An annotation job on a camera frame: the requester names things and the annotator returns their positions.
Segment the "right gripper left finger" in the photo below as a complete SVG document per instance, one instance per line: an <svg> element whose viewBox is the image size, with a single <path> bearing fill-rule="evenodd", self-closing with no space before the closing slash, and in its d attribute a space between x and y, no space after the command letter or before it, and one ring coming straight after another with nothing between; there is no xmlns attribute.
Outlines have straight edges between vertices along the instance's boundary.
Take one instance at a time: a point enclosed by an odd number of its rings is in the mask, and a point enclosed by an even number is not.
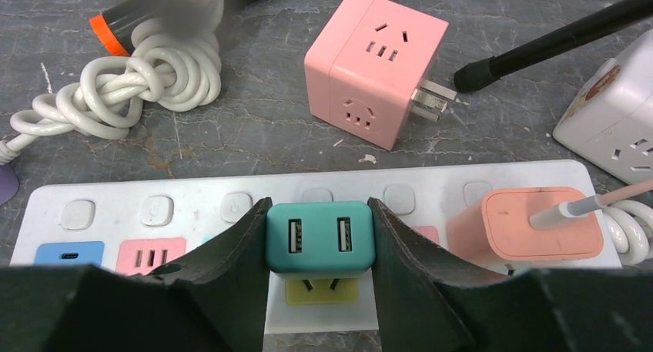
<svg viewBox="0 0 653 352"><path fill-rule="evenodd" d="M146 275L94 265L4 267L3 351L260 351L270 269L260 199Z"/></svg>

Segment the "black microphone orange end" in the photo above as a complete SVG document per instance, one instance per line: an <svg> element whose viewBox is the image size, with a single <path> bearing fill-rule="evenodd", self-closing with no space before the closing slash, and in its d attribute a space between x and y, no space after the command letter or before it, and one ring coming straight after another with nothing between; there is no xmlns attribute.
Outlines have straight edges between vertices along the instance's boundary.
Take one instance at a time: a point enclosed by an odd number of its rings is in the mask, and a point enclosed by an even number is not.
<svg viewBox="0 0 653 352"><path fill-rule="evenodd" d="M208 30L219 39L228 35L236 15L260 0L126 0L89 19L105 49L114 56L130 56L136 49L136 27L160 19L166 32L187 39Z"/></svg>

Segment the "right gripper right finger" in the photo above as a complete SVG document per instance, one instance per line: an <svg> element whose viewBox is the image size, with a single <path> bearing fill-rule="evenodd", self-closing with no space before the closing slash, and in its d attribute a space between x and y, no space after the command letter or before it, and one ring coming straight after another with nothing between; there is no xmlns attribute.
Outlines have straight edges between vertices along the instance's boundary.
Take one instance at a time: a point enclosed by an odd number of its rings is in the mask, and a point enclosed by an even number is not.
<svg viewBox="0 0 653 352"><path fill-rule="evenodd" d="M478 267L371 198L385 351L650 351L652 272Z"/></svg>

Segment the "salmon pink usb charger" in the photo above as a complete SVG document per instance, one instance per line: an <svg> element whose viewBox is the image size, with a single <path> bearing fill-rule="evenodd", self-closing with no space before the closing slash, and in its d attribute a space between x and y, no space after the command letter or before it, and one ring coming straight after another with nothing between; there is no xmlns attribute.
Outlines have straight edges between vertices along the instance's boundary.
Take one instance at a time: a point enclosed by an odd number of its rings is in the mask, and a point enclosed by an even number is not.
<svg viewBox="0 0 653 352"><path fill-rule="evenodd" d="M547 230L529 222L557 203L584 197L563 186L492 190L447 222L447 249L485 268L596 257L604 239L594 213Z"/></svg>

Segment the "teal usb charger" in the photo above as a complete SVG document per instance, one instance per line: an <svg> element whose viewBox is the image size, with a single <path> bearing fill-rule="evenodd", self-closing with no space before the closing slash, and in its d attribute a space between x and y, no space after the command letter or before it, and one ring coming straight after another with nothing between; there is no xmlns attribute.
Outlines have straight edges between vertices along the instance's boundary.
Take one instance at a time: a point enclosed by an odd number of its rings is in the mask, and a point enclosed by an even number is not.
<svg viewBox="0 0 653 352"><path fill-rule="evenodd" d="M280 203L266 214L266 262L282 277L354 278L375 259L373 214L366 203Z"/></svg>

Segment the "white multicolour power strip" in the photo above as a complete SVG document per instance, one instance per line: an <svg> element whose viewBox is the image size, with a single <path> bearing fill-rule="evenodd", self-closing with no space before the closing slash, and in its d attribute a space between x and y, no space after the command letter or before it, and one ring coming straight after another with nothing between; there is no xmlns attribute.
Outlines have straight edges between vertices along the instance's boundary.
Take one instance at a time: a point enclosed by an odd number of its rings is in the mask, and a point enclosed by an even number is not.
<svg viewBox="0 0 653 352"><path fill-rule="evenodd" d="M370 198L411 230L498 273L620 267L609 219L550 230L534 214L592 196L571 160L43 186L28 199L11 263L92 263L146 274L229 229L269 198L266 332L374 330Z"/></svg>

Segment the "pink cube socket adapter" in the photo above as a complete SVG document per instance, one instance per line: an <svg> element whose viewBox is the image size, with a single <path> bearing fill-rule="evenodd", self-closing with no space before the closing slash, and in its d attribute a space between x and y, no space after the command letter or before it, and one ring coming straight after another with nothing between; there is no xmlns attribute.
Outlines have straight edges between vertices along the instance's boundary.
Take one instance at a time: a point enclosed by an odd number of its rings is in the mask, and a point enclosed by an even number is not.
<svg viewBox="0 0 653 352"><path fill-rule="evenodd" d="M391 0L343 0L304 59L311 114L391 150L448 25Z"/></svg>

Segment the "white cube socket adapter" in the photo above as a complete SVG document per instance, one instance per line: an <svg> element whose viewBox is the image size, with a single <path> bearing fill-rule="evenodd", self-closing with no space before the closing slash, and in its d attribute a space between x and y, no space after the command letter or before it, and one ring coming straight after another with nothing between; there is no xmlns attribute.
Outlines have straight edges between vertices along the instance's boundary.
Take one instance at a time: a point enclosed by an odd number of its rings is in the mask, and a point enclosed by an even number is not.
<svg viewBox="0 0 653 352"><path fill-rule="evenodd" d="M652 178L652 32L609 58L558 121L553 137L621 181Z"/></svg>

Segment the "purple power strip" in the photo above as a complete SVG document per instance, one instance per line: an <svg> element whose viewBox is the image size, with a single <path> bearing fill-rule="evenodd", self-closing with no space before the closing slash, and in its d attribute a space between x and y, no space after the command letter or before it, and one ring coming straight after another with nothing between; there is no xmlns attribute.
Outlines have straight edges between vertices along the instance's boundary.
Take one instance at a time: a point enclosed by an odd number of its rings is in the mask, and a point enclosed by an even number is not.
<svg viewBox="0 0 653 352"><path fill-rule="evenodd" d="M9 164L0 167L0 205L7 203L19 189L19 181Z"/></svg>

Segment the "black music stand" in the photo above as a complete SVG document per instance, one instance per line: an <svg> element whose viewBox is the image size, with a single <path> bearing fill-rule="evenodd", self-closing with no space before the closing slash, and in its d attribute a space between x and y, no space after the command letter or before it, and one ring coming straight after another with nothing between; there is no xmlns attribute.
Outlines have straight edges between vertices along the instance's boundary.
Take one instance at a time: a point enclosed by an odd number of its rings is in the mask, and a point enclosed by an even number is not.
<svg viewBox="0 0 653 352"><path fill-rule="evenodd" d="M454 73L458 92L481 90L506 75L652 17L652 0L621 0L498 56L471 62Z"/></svg>

